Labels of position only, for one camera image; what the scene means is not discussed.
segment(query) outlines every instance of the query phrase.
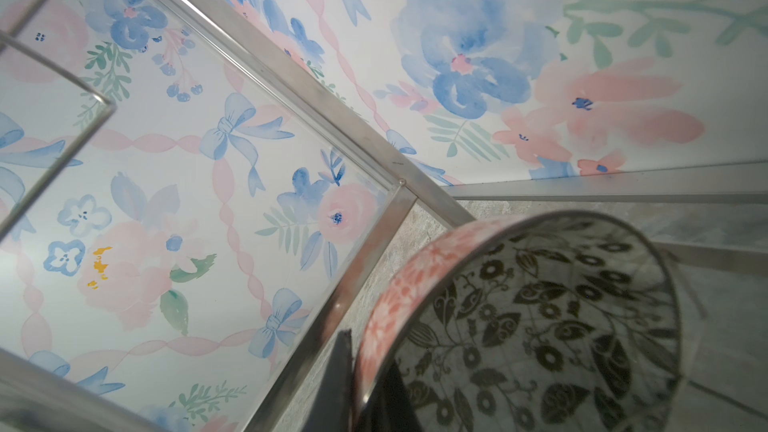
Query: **metal frame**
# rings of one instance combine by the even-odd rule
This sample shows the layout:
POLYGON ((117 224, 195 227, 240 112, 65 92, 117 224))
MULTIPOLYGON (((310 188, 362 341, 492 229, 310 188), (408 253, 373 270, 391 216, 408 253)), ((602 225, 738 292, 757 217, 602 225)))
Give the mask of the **metal frame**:
POLYGON ((768 203, 768 162, 447 188, 458 200, 768 203))

